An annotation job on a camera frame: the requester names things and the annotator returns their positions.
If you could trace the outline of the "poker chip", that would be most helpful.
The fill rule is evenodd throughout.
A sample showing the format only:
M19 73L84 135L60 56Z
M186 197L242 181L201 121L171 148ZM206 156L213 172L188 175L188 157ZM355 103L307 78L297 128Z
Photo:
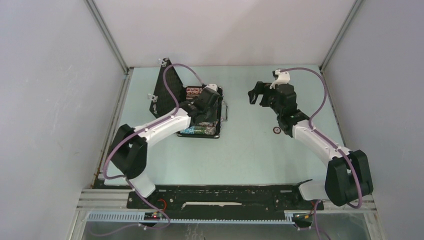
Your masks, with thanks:
M274 134L280 134L282 132L281 128L278 126L274 127L272 131Z

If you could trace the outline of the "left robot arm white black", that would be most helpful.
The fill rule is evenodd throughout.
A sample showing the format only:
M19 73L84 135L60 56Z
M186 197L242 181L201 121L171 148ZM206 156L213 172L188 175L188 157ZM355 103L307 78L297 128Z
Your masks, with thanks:
M147 173L147 156L150 147L165 138L199 123L214 122L222 95L215 84L206 85L200 95L177 105L171 112L149 123L130 127L120 126L113 139L103 166L103 176L108 176L109 164L113 164L131 188L139 193L138 201L145 208L153 208L158 202L156 186Z

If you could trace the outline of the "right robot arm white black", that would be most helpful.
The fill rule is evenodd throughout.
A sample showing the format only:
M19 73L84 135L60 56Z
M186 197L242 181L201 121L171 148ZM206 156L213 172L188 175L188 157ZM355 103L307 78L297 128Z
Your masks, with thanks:
M248 93L254 105L271 108L284 134L308 147L326 167L324 181L307 180L291 194L291 204L304 209L311 200L330 200L336 206L360 202L374 191L367 155L362 150L341 146L318 130L310 117L298 109L297 94L291 84L258 81Z

